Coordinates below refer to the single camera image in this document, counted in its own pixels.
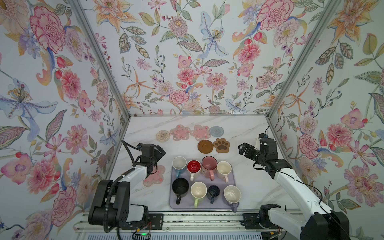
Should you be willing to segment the multicolour embroidered round coaster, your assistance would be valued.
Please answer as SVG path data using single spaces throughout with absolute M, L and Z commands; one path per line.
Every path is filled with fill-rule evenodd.
M 161 130 L 156 134 L 156 140 L 160 143 L 167 142 L 170 139 L 171 135 L 169 131 Z

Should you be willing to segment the pink flower coaster front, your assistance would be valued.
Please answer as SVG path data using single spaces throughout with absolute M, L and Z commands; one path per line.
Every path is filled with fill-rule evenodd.
M 166 168 L 162 165 L 156 166 L 151 174 L 143 180 L 143 185 L 145 187 L 150 187 L 152 185 L 159 185 L 163 182 L 164 176 L 163 174 L 165 173 Z

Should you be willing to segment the pink flower coaster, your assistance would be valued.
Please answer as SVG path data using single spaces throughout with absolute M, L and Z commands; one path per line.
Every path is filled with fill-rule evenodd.
M 195 125 L 191 130 L 191 136 L 197 141 L 202 141 L 211 138 L 210 128 L 208 126 Z
M 183 125 L 177 125 L 170 130 L 170 135 L 174 141 L 188 140 L 190 138 L 191 129 Z
M 163 182 L 164 176 L 163 174 L 165 173 L 166 168 L 162 165 L 156 166 L 151 174 L 143 180 L 143 185 L 145 187 L 150 187 L 152 185 L 159 185 Z

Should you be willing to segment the brown paw cork coaster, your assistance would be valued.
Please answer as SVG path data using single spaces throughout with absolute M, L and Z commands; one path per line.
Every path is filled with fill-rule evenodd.
M 230 142 L 228 142 L 225 138 L 217 138 L 213 143 L 214 148 L 217 153 L 228 153 L 230 151 Z

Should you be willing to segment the grey blue woven coaster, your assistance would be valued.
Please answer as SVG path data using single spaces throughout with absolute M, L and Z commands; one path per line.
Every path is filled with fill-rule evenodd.
M 224 132 L 225 132 L 224 129 L 219 126 L 213 126 L 210 128 L 210 134 L 215 138 L 220 138 L 221 136 L 224 135 Z

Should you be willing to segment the black mug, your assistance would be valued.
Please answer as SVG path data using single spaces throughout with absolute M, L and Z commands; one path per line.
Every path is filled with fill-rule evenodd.
M 181 203 L 181 199 L 185 197 L 189 191 L 189 182 L 184 178 L 178 178 L 172 183 L 172 191 L 176 195 L 176 204 Z

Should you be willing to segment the brown round wooden coaster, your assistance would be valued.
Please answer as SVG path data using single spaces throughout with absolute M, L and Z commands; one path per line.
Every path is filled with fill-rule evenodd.
M 209 140 L 201 140 L 198 143 L 198 150 L 203 154 L 209 154 L 213 151 L 214 145 Z

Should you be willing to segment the cream mug purple handle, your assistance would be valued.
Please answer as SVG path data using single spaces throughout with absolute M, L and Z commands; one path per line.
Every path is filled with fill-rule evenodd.
M 237 212 L 242 194 L 239 188 L 233 185 L 228 185 L 224 189 L 224 203 L 227 204 L 233 213 Z

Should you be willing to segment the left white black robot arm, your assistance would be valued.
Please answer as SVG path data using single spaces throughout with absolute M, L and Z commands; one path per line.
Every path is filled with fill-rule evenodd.
M 163 148 L 154 144 L 138 144 L 133 147 L 122 141 L 122 145 L 133 165 L 117 179 L 98 183 L 88 215 L 88 223 L 102 226 L 106 233 L 114 228 L 122 229 L 129 223 L 137 227 L 149 223 L 148 207 L 130 203 L 131 188 L 147 179 L 166 154 Z

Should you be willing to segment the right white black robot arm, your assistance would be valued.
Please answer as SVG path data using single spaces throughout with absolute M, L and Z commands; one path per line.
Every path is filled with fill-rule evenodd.
M 343 212 L 335 212 L 300 180 L 293 167 L 280 159 L 277 143 L 266 134 L 259 135 L 260 146 L 238 146 L 239 154 L 254 162 L 254 169 L 265 171 L 293 199 L 302 216 L 293 215 L 277 204 L 261 206 L 257 223 L 263 229 L 280 227 L 298 240 L 348 240 L 350 222 Z

